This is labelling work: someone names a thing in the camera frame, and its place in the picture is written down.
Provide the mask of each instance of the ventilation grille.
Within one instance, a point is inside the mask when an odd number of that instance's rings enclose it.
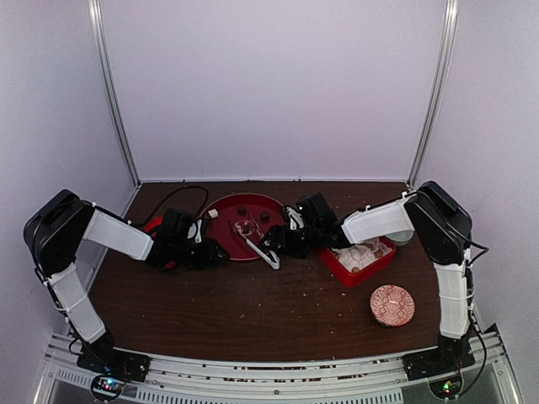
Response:
[[[81,387],[90,387],[90,378],[86,375],[78,373],[76,370],[70,370],[65,368],[60,368],[56,374],[56,378],[61,381],[65,381],[70,385],[79,385]]]
[[[168,393],[165,391],[155,391],[139,387],[136,393],[136,402],[144,404],[254,404],[261,402],[258,400],[219,400],[216,398],[189,397],[178,393]],[[403,404],[403,394],[400,390],[385,391],[382,393],[363,394],[359,396],[349,396],[339,400],[272,400],[274,404],[281,403],[301,403],[301,404]]]

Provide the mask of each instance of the black mounting base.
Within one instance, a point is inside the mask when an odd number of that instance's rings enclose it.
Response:
[[[460,357],[461,368],[475,364],[475,358],[469,352],[468,345],[467,352]],[[445,361],[440,360],[440,358],[440,348],[404,355],[403,364],[408,380],[423,379],[425,377],[432,379],[445,373],[458,371],[456,361]]]
[[[77,360],[77,366],[79,368],[92,370],[101,374],[111,374],[113,377],[126,381],[143,382],[146,380],[146,375],[150,368],[150,358],[146,355],[119,351],[117,349],[114,350],[114,363],[119,365],[119,369],[107,371],[103,364],[96,360],[90,353],[83,352]]]

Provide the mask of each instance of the vertical metal post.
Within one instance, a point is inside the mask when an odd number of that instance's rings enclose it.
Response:
[[[421,139],[418,150],[415,154],[414,164],[408,176],[408,186],[413,188],[419,175],[419,169],[424,160],[424,154],[429,145],[430,136],[435,126],[436,115],[440,107],[441,92],[446,80],[447,70],[451,61],[453,44],[455,43],[456,20],[458,14],[458,0],[447,0],[446,18],[444,19],[444,28],[441,33],[440,53],[438,55],[438,65],[436,66],[435,80],[430,93],[429,107],[423,123]]]
[[[120,114],[120,106],[118,104],[115,84],[112,78],[112,71],[110,69],[109,52],[107,51],[107,44],[104,36],[103,19],[101,16],[101,2],[100,0],[88,0],[88,6],[90,10],[90,20],[92,21],[93,36],[95,38],[95,44],[98,48],[99,61],[101,62],[101,72],[103,73],[104,85],[107,91],[110,115],[115,127],[116,136],[118,137],[118,141],[120,143],[121,153],[131,176],[131,181],[133,182],[133,185],[137,187],[140,185],[141,180],[139,179],[136,171],[133,155],[131,153],[131,149],[129,148],[127,136],[125,135],[124,122]]]

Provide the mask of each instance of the tongs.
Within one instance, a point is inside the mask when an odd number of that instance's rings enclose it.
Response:
[[[264,240],[264,233],[260,230],[259,224],[256,221],[254,221],[253,219],[251,219],[250,215],[249,215],[249,219],[246,222],[253,227],[254,232],[256,232],[259,235],[260,240]],[[280,268],[279,257],[277,256],[277,254],[274,251],[268,250],[268,253],[266,254],[254,242],[249,240],[247,235],[243,232],[242,225],[240,225],[238,223],[234,224],[230,220],[228,221],[228,223],[230,224],[230,227],[232,228],[232,231],[234,233],[236,233],[238,236],[240,236],[243,240],[245,240],[247,245],[255,253],[257,253],[266,263],[268,263],[268,265],[272,269],[279,269]],[[263,242],[263,244],[266,245],[266,246],[269,246],[268,242]]]

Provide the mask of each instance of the metal frame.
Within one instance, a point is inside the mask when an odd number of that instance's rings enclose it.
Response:
[[[504,402],[521,403],[499,334],[483,334],[483,339],[488,349],[487,364],[492,364],[496,369]],[[68,351],[71,340],[60,334],[52,336],[43,360],[44,372],[34,404],[49,402],[55,380],[82,388],[89,387],[94,374],[76,366],[77,357]],[[476,364],[465,371],[477,369],[483,362],[481,343],[477,338],[472,338],[470,344]],[[78,352],[80,343],[72,348]],[[345,404],[376,402],[376,397],[379,397],[378,402],[398,404],[403,402],[402,388],[426,382],[408,381],[401,360],[404,354],[281,363],[220,362],[148,354],[152,362],[147,381],[130,383],[122,397],[146,404],[255,404],[268,401],[272,404]]]
[[[427,115],[424,118],[418,150],[415,154],[412,170],[408,176],[408,186],[412,188],[415,186],[415,182],[418,179],[419,169],[423,163],[424,154],[427,151],[427,146],[429,145],[429,140],[435,126],[438,108],[440,107],[441,93],[447,77],[447,70],[451,61],[453,45],[455,43],[458,2],[459,0],[447,0],[446,4],[446,18],[444,19],[444,28],[441,33],[440,53],[438,55],[435,80],[430,93],[429,107],[427,109]]]
[[[112,78],[112,70],[110,69],[109,51],[104,35],[103,18],[101,16],[101,1],[88,0],[90,11],[90,20],[92,22],[93,36],[95,45],[98,48],[99,61],[101,63],[101,72],[103,73],[104,85],[107,92],[107,100],[109,103],[110,116],[115,128],[118,142],[120,143],[121,154],[124,158],[127,170],[131,177],[133,185],[137,187],[141,184],[138,172],[136,171],[135,161],[129,147],[129,141],[125,134],[124,122],[121,118],[120,105],[116,96],[115,84]]]

